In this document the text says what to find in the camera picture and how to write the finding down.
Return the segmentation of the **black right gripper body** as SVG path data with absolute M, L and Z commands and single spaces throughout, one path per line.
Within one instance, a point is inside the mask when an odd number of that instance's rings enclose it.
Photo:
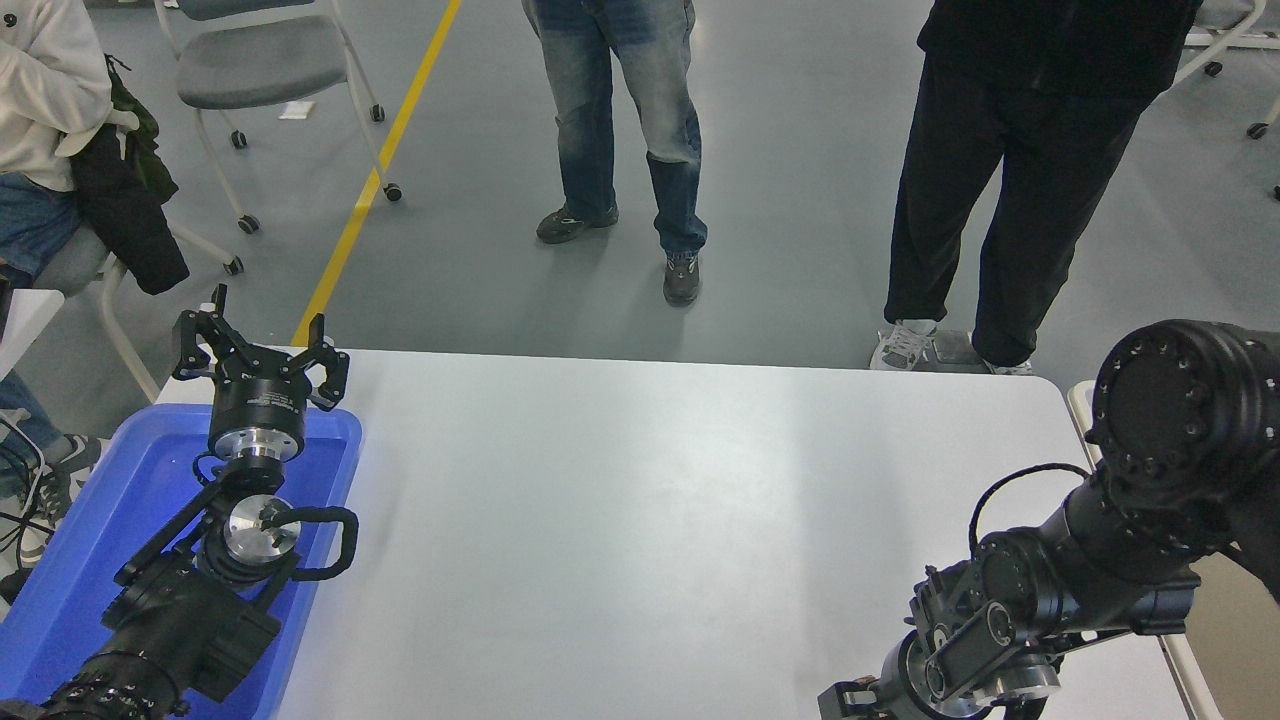
M 878 707 L 893 719 L 931 719 L 925 655 L 916 641 L 900 641 L 886 656 L 878 679 Z

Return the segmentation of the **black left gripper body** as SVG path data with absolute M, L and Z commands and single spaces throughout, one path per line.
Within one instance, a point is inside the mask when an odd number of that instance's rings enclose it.
M 283 368 L 292 356 L 274 348 L 234 351 L 218 359 L 214 370 L 212 434 L 247 428 L 301 434 L 308 382 Z

